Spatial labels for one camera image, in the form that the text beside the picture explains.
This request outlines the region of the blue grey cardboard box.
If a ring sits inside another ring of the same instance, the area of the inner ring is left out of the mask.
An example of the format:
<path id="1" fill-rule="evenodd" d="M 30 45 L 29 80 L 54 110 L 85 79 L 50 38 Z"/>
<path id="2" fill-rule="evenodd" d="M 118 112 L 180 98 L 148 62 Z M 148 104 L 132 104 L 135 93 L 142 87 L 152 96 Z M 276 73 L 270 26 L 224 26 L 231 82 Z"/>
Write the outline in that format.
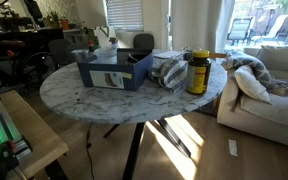
<path id="1" fill-rule="evenodd" d="M 151 49 L 118 49 L 116 60 L 116 64 L 103 64 L 90 57 L 78 62 L 83 84 L 136 91 L 152 70 L 153 53 Z"/>

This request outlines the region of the striped blue white cloth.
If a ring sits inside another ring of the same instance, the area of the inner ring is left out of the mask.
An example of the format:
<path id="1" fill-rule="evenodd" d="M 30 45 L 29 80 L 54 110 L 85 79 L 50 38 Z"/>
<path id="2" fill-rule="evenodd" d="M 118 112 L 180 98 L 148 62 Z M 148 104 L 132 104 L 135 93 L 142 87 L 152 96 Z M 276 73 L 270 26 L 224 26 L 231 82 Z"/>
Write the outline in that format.
<path id="1" fill-rule="evenodd" d="M 149 77 L 161 87 L 176 92 L 186 83 L 187 69 L 186 61 L 167 59 L 163 63 L 154 63 Z"/>

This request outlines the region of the grey chair behind table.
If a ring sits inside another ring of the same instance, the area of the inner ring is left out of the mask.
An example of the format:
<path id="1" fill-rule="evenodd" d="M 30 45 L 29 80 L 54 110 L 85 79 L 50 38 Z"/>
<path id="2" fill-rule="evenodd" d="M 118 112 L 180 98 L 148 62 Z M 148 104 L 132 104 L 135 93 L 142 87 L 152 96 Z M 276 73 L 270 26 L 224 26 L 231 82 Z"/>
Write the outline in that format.
<path id="1" fill-rule="evenodd" d="M 154 37 L 152 34 L 142 33 L 134 36 L 133 47 L 137 49 L 153 49 Z"/>

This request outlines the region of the amber yellow-lid vitamin bottle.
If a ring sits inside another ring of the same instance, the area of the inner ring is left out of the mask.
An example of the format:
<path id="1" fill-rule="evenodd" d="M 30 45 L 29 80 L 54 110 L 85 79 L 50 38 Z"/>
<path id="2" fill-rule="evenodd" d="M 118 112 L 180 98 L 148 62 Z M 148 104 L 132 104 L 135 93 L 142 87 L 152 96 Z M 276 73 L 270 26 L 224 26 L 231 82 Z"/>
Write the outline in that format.
<path id="1" fill-rule="evenodd" d="M 188 61 L 186 91 L 203 95 L 207 90 L 211 63 L 208 50 L 194 50 Z"/>

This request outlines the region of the window blinds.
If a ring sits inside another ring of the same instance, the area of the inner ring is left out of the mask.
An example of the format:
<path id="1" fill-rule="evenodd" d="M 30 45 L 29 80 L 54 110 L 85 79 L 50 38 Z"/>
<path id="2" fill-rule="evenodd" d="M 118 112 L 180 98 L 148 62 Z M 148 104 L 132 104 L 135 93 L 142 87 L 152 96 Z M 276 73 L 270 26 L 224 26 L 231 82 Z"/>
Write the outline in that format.
<path id="1" fill-rule="evenodd" d="M 107 23 L 118 30 L 143 29 L 142 0 L 106 0 Z"/>

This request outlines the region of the round marble table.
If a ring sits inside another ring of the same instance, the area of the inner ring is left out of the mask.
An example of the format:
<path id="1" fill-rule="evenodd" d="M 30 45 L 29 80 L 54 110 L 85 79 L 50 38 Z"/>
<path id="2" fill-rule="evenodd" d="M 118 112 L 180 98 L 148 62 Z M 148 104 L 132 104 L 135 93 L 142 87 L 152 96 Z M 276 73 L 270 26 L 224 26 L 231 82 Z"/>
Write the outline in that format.
<path id="1" fill-rule="evenodd" d="M 74 120 L 115 126 L 134 123 L 136 129 L 123 174 L 123 180 L 132 180 L 145 123 L 157 121 L 174 146 L 190 157 L 191 152 L 166 119 L 211 102 L 223 91 L 226 82 L 224 68 L 212 61 L 208 88 L 202 96 L 183 89 L 170 92 L 150 79 L 145 79 L 136 91 L 86 87 L 79 65 L 72 63 L 55 71 L 43 82 L 40 96 L 53 112 Z"/>

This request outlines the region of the white curtain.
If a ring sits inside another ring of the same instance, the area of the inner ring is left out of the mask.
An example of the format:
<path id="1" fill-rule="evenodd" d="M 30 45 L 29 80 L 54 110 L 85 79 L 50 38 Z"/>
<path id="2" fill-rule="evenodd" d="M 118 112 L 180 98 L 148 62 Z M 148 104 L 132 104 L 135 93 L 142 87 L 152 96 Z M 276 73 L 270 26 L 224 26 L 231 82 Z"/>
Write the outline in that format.
<path id="1" fill-rule="evenodd" d="M 235 0 L 172 0 L 172 48 L 222 53 Z"/>

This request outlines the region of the grey office chair left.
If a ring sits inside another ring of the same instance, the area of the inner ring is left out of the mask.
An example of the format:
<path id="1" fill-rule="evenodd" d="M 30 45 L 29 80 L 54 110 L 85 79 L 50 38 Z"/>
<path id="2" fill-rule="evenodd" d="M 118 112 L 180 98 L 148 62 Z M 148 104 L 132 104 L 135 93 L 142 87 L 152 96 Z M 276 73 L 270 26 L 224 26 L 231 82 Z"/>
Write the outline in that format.
<path id="1" fill-rule="evenodd" d="M 86 49 L 86 42 L 71 43 L 66 39 L 55 39 L 48 43 L 50 53 L 58 66 L 65 66 L 74 62 L 71 54 L 73 50 Z"/>

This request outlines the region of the grey patterned pillow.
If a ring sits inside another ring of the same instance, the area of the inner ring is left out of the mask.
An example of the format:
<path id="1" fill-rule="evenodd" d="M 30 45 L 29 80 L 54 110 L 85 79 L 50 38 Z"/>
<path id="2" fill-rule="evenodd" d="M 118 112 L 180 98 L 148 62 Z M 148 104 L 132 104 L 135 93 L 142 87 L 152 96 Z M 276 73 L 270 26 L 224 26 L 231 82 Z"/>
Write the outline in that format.
<path id="1" fill-rule="evenodd" d="M 226 58 L 222 61 L 221 65 L 225 70 L 238 68 L 243 65 L 249 66 L 255 78 L 268 90 L 272 89 L 272 76 L 264 63 L 258 58 L 248 55 L 242 51 L 230 51 L 227 53 Z"/>

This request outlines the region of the white cushion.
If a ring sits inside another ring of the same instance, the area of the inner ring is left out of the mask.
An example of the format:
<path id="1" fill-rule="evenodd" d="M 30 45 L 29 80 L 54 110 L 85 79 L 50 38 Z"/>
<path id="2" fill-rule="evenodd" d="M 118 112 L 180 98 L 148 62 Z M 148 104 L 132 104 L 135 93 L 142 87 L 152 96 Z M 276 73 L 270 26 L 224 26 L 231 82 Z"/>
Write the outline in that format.
<path id="1" fill-rule="evenodd" d="M 271 99 L 266 88 L 255 78 L 255 75 L 248 65 L 240 66 L 234 72 L 239 88 L 249 97 L 262 102 L 270 103 Z"/>

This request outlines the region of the white paper on floor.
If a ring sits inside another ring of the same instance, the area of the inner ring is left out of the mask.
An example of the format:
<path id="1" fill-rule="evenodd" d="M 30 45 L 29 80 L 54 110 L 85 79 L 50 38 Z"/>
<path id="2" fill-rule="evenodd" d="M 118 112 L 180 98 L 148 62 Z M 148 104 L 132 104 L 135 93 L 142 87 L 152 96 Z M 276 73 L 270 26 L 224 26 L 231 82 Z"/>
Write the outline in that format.
<path id="1" fill-rule="evenodd" d="M 228 140 L 229 142 L 229 152 L 232 156 L 238 156 L 237 154 L 237 144 L 235 140 Z"/>

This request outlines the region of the patio lounge chair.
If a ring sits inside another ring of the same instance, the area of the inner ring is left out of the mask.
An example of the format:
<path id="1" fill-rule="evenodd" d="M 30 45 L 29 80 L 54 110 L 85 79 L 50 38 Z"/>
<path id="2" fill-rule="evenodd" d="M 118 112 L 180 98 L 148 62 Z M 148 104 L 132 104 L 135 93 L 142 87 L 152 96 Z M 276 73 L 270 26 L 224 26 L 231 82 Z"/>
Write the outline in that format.
<path id="1" fill-rule="evenodd" d="M 227 35 L 227 39 L 231 41 L 231 45 L 249 40 L 251 22 L 252 17 L 240 17 L 233 20 L 231 29 Z"/>

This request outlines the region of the wooden bench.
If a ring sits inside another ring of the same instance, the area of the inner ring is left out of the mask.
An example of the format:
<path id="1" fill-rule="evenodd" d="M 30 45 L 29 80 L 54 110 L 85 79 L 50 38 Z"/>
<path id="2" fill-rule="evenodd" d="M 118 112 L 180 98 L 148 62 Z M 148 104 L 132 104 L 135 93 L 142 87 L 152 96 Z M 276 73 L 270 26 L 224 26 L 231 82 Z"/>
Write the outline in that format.
<path id="1" fill-rule="evenodd" d="M 0 99 L 19 133 L 32 147 L 32 152 L 19 160 L 24 177 L 30 179 L 45 170 L 51 180 L 68 180 L 58 162 L 68 151 L 67 144 L 16 91 L 3 93 Z"/>

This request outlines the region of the beige sofa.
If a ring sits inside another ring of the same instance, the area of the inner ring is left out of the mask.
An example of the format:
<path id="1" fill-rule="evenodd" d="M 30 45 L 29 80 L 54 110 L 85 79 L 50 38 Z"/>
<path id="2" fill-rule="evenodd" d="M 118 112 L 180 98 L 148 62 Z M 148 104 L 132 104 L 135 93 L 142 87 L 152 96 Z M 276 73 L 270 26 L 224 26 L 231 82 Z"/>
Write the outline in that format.
<path id="1" fill-rule="evenodd" d="M 272 76 L 272 84 L 275 80 L 288 81 L 288 45 L 264 45 L 242 52 L 264 63 Z M 234 72 L 238 68 L 226 70 L 227 83 L 221 96 L 217 122 L 288 145 L 288 96 L 275 95 L 266 88 L 270 103 L 249 97 L 235 79 Z"/>

